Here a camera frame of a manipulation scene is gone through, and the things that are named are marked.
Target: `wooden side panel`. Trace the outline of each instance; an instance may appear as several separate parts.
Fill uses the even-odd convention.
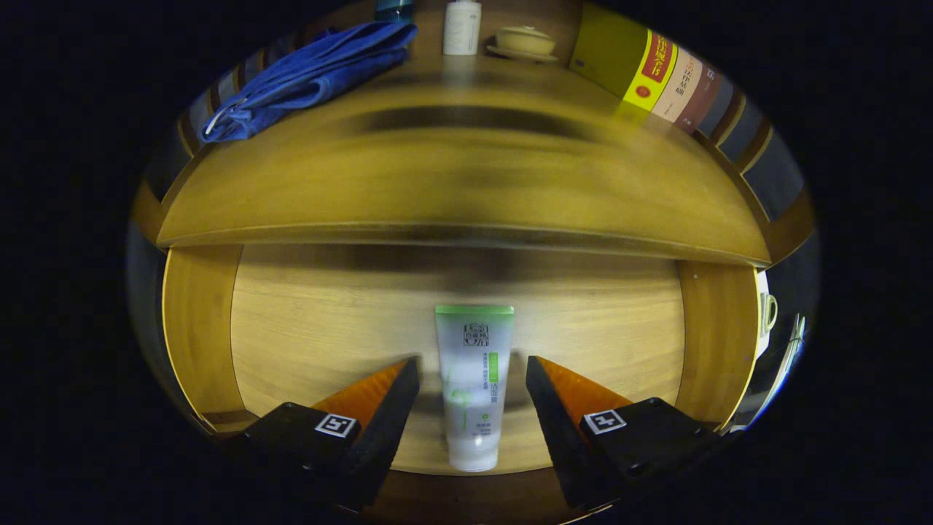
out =
[[[765,230],[765,242],[772,254],[772,266],[803,246],[813,234],[815,226],[813,201],[810,191],[804,186],[790,208]]]
[[[140,183],[136,196],[132,200],[130,220],[139,226],[139,230],[147,241],[153,245],[156,244],[159,230],[165,220],[165,209],[145,181]]]
[[[732,92],[732,100],[729,102],[729,107],[726,108],[726,114],[722,116],[722,120],[716,125],[716,129],[709,135],[709,139],[713,141],[713,144],[721,146],[729,138],[729,134],[735,129],[735,124],[742,118],[743,111],[745,111],[745,95],[736,88]]]
[[[759,330],[756,270],[679,262],[684,301],[684,372],[675,406],[691,418],[724,423],[755,366]]]
[[[188,402],[208,423],[205,414],[245,410],[230,354],[230,305],[242,249],[173,248],[165,264],[162,318],[169,359]]]
[[[771,126],[771,121],[767,117],[761,119],[761,124],[755,132],[755,136],[752,137],[752,141],[742,152],[738,162],[735,163],[735,168],[739,170],[739,173],[744,175],[746,171],[755,165],[761,155],[764,154],[764,150],[768,148],[768,143],[771,142],[773,135],[774,128]]]

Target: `wooden surface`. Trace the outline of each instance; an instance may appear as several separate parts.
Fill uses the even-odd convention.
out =
[[[233,292],[233,365],[246,409],[263,416],[286,400],[314,404],[416,357],[421,390],[393,468],[456,475],[442,434],[434,306],[514,305],[504,431],[491,474],[533,470],[550,466],[550,456],[524,387],[527,356],[551,359],[633,401],[673,403],[683,369],[679,287],[675,264],[660,259],[249,245]]]
[[[769,263],[694,140],[614,120],[573,72],[489,57],[404,64],[217,146],[175,190],[163,246],[507,244]]]
[[[244,410],[230,357],[230,301],[242,248],[172,248],[165,264],[162,321],[169,359],[191,407],[219,432],[212,420],[226,428],[230,418],[222,414]]]
[[[409,45],[413,59],[434,57],[443,50],[444,12],[448,0],[418,0],[414,5],[412,22],[418,26],[418,35]],[[503,27],[530,25],[556,40],[551,55],[564,67],[570,62],[577,42],[582,2],[579,0],[498,0],[482,2],[480,17],[480,45],[478,54],[486,54],[487,45],[495,45],[495,32]],[[328,27],[349,29],[373,20],[374,0],[348,3],[308,24],[305,37],[324,31]]]
[[[704,262],[679,262],[677,268],[686,340],[675,406],[691,418],[725,423],[742,400],[755,366],[760,316],[756,270]]]

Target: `saucer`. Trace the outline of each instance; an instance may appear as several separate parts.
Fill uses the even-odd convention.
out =
[[[486,49],[497,55],[507,56],[509,58],[517,58],[519,60],[533,60],[535,62],[554,62],[557,60],[557,57],[553,55],[535,55],[532,53],[497,48],[496,46],[486,46]]]

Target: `small bowl with lid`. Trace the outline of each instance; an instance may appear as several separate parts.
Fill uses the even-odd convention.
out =
[[[495,32],[495,46],[502,50],[548,56],[556,45],[553,38],[527,25],[503,27]]]

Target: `red label on book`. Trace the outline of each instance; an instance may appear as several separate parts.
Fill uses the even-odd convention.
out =
[[[655,82],[661,82],[667,68],[671,66],[672,50],[671,41],[657,33],[651,32],[651,45],[648,48],[645,67],[642,68],[642,75],[651,78]]]

